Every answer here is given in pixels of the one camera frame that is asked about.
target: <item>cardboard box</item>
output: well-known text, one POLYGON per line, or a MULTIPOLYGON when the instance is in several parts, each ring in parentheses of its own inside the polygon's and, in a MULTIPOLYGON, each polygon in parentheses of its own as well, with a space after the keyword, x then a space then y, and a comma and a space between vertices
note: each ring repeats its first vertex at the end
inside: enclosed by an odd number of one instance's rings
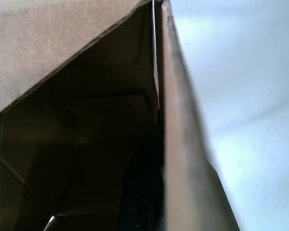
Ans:
POLYGON ((238 230, 188 81, 168 1, 0 1, 0 231, 123 230, 154 129, 167 229, 238 230))

